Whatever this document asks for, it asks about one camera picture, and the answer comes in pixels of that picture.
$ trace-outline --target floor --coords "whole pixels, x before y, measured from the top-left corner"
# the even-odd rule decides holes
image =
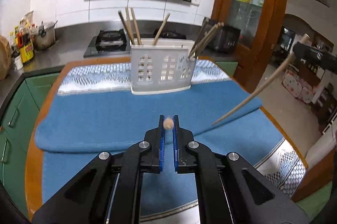
[[[276,70],[269,64],[260,80],[259,86]],[[292,139],[300,153],[307,151],[321,137],[318,131],[318,120],[311,112],[309,105],[294,98],[281,84],[279,75],[266,89],[259,94],[263,106],[276,119],[287,135]]]

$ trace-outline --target kitchen counter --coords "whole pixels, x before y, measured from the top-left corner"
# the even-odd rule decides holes
[[[160,21],[139,21],[141,36],[143,32],[153,32],[153,29],[159,27],[160,24]],[[35,52],[34,58],[25,64],[23,69],[19,71],[11,69],[6,79],[0,81],[0,119],[16,89],[25,78],[60,72],[68,62],[83,59],[83,54],[92,37],[96,36],[99,30],[119,30],[122,27],[121,22],[96,22],[56,29],[57,41],[54,46]],[[166,28],[177,29],[177,31],[186,33],[187,39],[194,40],[200,26],[168,22]],[[129,53],[118,54],[116,57],[126,55]],[[202,56],[210,57],[213,61],[236,61],[233,55],[217,53],[208,48],[204,50]]]

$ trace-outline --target cabinet door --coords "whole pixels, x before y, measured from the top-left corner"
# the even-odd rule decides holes
[[[26,153],[21,149],[17,141],[11,140],[7,132],[1,135],[4,138],[6,147],[4,150],[4,161],[2,165],[2,183],[15,203],[17,208],[28,217],[26,194],[25,194],[25,167]]]
[[[27,84],[23,82],[7,108],[2,125],[9,137],[16,140],[25,152],[27,152],[38,113],[39,109]]]
[[[218,65],[222,70],[224,70],[225,73],[230,77],[233,77],[235,69],[238,65],[237,62],[225,62],[225,61],[216,62],[215,64]]]
[[[7,138],[4,135],[4,129],[3,126],[0,128],[0,170],[2,170],[2,163],[4,161],[5,157],[5,151],[7,146]]]
[[[26,79],[28,89],[39,109],[41,109],[41,106],[58,75],[59,73],[53,73]]]

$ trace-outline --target wooden table edge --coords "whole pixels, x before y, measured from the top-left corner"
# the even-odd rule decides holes
[[[211,60],[208,57],[201,57],[200,59]],[[26,170],[25,170],[25,194],[26,194],[26,204],[28,209],[28,215],[30,220],[33,214],[42,206],[42,167],[43,167],[43,151],[40,150],[34,141],[35,131],[38,124],[47,116],[49,107],[53,101],[55,94],[59,86],[61,85],[65,76],[68,72],[77,66],[87,66],[87,65],[97,65],[97,64],[112,64],[112,63],[123,63],[130,62],[130,57],[116,57],[116,58],[91,58],[81,61],[70,62],[65,65],[60,75],[57,77],[55,83],[50,89],[42,107],[35,121],[35,126],[30,138],[27,159],[26,159]],[[260,107],[262,112],[269,118],[269,120],[275,125],[275,127],[282,133],[282,135],[287,139],[287,141],[293,146],[296,153],[299,155],[300,159],[304,163],[305,167],[308,168],[304,157],[299,153],[299,150],[293,143],[293,141],[287,136],[282,127],[278,122],[272,117],[272,115],[264,108]]]

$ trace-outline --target blue towel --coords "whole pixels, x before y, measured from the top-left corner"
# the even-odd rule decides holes
[[[56,95],[37,128],[35,142],[50,152],[124,151],[143,140],[147,130],[156,128],[160,115],[179,115],[181,127],[196,136],[218,130],[262,105],[254,98],[222,124],[211,126],[247,96],[234,81],[196,84],[186,91],[159,95],[134,95],[130,91]]]
[[[179,116],[180,125],[186,124]],[[258,109],[224,126],[195,136],[213,152],[227,154],[235,151],[250,164],[263,159],[283,136],[272,122]],[[193,174],[174,172],[172,132],[166,133],[164,169],[161,174],[144,174],[141,215],[164,212],[197,199]],[[43,202],[53,196],[68,180],[92,160],[97,153],[65,154],[43,153]]]

